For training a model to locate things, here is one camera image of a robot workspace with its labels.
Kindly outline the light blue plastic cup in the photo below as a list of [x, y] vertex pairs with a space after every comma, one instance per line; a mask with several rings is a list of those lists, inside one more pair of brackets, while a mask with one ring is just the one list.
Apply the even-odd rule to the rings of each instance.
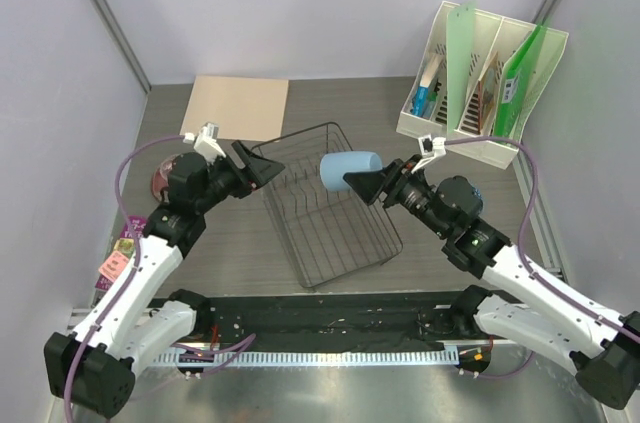
[[344, 180], [346, 173], [372, 172], [381, 170], [382, 159], [370, 151], [345, 151], [328, 153], [320, 161], [320, 179], [324, 188], [331, 192], [350, 189]]

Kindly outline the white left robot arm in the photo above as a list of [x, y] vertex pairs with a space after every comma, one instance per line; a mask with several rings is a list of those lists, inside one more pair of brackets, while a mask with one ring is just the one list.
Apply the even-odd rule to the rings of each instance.
[[232, 148], [234, 157], [213, 143], [197, 144], [174, 160], [161, 203], [134, 238], [132, 259], [84, 320], [46, 341], [50, 391], [62, 400], [67, 421], [77, 407], [116, 416], [159, 353], [185, 336], [200, 342], [211, 334], [205, 297], [189, 291], [180, 291], [145, 324], [137, 321], [203, 234], [206, 213], [229, 197], [251, 195], [285, 168], [240, 141]]

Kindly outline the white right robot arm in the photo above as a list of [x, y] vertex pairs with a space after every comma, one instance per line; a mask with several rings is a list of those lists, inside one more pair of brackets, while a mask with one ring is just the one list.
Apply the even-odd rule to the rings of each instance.
[[443, 240], [454, 266], [492, 285], [471, 286], [453, 304], [457, 334], [512, 340], [564, 368], [600, 403], [624, 409], [639, 388], [638, 312], [603, 306], [533, 263], [481, 218], [483, 200], [465, 177], [433, 186], [419, 161], [383, 165], [377, 154], [358, 152], [340, 180], [366, 204], [406, 209]]

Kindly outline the blue patterned bowl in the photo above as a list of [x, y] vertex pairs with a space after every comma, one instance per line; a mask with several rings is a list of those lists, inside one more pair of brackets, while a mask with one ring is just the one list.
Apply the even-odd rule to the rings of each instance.
[[474, 196], [481, 202], [484, 203], [484, 198], [478, 188], [472, 186]]

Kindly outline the red floral plate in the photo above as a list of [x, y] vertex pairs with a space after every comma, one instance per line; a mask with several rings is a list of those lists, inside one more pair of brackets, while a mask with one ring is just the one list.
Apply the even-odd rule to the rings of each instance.
[[165, 200], [166, 191], [168, 188], [168, 175], [171, 172], [174, 166], [174, 162], [178, 157], [179, 154], [174, 154], [165, 158], [156, 168], [151, 177], [151, 193], [159, 203]]

